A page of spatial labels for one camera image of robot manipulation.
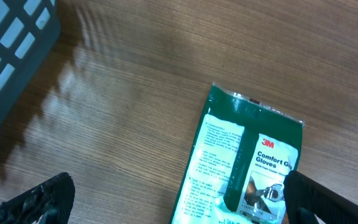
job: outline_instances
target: green packaging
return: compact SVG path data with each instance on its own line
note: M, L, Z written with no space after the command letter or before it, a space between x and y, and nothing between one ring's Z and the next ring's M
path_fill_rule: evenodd
M214 83L171 223L233 222L231 216L215 218L213 206L221 197L244 223L281 223L283 180L298 166L303 126L302 121Z

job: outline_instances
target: wood grain surface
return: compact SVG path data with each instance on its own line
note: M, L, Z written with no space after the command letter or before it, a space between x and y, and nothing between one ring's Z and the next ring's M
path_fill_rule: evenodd
M168 223L213 81L306 121L298 170L358 204L358 0L61 0L0 128L0 203L72 175L70 223Z

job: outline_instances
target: white label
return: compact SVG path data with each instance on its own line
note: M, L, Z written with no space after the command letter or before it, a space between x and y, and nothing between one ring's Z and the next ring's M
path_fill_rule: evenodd
M205 115L172 223L214 223L213 202L226 191L243 132L243 126Z
M284 178L297 158L294 147L259 134L237 213L264 221L279 219L281 223L285 213Z

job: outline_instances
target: glove package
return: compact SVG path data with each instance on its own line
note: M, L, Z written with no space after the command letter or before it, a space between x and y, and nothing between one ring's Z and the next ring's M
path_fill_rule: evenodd
M304 122L215 83L201 113L171 223L281 223Z

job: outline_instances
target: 3m logo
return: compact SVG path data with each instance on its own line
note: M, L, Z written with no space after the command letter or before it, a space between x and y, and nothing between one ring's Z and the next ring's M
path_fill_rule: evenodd
M274 148L274 142L271 142L267 139L264 139L264 141L262 142L262 145L267 146L267 147L271 147L272 149Z

